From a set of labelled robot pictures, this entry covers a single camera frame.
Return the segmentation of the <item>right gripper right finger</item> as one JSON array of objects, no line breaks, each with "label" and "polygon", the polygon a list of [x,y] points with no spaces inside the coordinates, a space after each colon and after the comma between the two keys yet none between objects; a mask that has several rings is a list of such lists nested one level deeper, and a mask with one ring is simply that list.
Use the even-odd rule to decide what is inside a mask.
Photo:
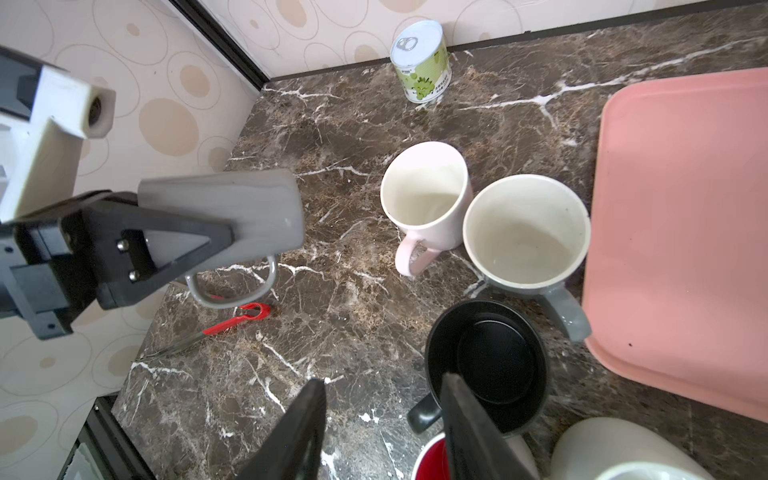
[{"label": "right gripper right finger", "polygon": [[482,443],[482,449],[488,451],[499,439],[505,440],[458,374],[443,375],[440,404],[446,437],[452,436],[470,445]]}]

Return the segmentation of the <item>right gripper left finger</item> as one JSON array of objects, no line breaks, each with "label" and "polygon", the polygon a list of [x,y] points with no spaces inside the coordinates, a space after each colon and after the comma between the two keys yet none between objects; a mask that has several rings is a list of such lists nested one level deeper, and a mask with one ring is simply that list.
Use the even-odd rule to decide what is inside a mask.
[{"label": "right gripper left finger", "polygon": [[236,479],[317,479],[326,406],[324,381],[309,380]]}]

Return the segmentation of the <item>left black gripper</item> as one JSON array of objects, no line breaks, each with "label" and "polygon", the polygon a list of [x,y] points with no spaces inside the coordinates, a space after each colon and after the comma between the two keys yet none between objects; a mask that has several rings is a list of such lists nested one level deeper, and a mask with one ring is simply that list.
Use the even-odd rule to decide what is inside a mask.
[{"label": "left black gripper", "polygon": [[135,305],[233,242],[226,221],[88,192],[2,225],[1,315],[22,318],[40,340],[67,336],[92,303]]}]

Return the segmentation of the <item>white mug black rim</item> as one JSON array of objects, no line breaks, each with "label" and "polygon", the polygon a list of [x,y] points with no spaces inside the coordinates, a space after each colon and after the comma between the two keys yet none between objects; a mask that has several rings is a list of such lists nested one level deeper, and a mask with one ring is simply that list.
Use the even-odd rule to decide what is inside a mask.
[{"label": "white mug black rim", "polygon": [[490,451],[483,444],[459,442],[444,432],[421,449],[411,479],[540,479],[536,462],[520,437],[499,439]]}]

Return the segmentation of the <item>white ceramic mug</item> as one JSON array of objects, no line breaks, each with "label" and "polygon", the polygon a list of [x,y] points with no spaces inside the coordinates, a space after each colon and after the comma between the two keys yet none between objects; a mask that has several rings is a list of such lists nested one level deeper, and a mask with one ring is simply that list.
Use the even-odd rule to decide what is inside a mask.
[{"label": "white ceramic mug", "polygon": [[559,438],[552,479],[710,479],[682,450],[638,424],[608,417],[582,420]]}]

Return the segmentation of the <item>large grey mug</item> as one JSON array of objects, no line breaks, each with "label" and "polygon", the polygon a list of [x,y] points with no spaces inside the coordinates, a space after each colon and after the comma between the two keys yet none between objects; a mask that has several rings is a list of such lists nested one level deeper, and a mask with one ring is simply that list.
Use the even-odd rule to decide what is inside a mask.
[{"label": "large grey mug", "polygon": [[[196,219],[226,221],[233,228],[231,246],[184,273],[192,296],[208,308],[234,308],[267,295],[277,280],[279,255],[298,249],[304,242],[301,195],[288,169],[143,180],[138,186],[138,205]],[[239,298],[214,297],[198,283],[200,272],[261,258],[269,265],[266,280]]]}]

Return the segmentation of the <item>small grey mug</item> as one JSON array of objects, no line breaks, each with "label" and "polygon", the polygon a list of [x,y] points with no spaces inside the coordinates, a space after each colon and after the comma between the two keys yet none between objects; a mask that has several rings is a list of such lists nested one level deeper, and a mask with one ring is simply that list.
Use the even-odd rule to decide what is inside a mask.
[{"label": "small grey mug", "polygon": [[569,187],[534,174],[497,180],[470,203],[463,240],[489,284],[535,299],[572,342],[592,334],[581,304],[565,286],[591,240],[589,213]]}]

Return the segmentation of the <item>pink mug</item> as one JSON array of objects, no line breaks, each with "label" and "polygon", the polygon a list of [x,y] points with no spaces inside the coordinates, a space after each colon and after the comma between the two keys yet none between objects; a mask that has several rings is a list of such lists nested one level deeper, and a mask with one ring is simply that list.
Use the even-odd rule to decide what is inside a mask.
[{"label": "pink mug", "polygon": [[413,145],[389,164],[380,188],[387,217],[405,234],[395,254],[397,271],[420,274],[441,253],[463,243],[463,222],[473,192],[468,167],[453,146]]}]

